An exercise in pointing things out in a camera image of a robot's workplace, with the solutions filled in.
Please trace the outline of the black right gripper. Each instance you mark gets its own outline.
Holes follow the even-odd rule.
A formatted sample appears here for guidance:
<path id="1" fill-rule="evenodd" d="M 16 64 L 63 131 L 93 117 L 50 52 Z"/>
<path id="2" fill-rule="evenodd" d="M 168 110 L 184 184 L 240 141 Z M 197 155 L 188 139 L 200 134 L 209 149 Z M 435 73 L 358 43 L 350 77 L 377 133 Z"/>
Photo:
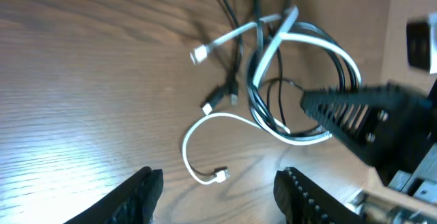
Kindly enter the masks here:
<path id="1" fill-rule="evenodd" d="M 331 132 L 385 186 L 436 184 L 436 86 L 428 95 L 386 84 L 306 91 L 304 112 Z"/>

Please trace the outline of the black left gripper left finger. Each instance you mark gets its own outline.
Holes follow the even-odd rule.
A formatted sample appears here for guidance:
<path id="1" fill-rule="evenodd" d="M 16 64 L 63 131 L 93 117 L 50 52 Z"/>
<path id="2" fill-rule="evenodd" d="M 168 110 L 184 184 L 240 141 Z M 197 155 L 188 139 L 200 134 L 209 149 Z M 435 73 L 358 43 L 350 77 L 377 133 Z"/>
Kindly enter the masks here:
<path id="1" fill-rule="evenodd" d="M 150 224 L 163 192 L 163 171 L 143 167 L 69 224 Z"/>

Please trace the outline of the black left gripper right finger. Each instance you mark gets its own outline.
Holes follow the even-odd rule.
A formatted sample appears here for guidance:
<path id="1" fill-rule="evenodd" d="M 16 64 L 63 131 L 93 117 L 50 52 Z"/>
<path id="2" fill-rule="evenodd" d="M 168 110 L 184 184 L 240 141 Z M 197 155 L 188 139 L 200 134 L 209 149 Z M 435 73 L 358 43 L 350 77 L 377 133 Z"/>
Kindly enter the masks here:
<path id="1" fill-rule="evenodd" d="M 295 167 L 276 172 L 274 199 L 288 223 L 360 224 L 364 220 L 346 208 Z"/>

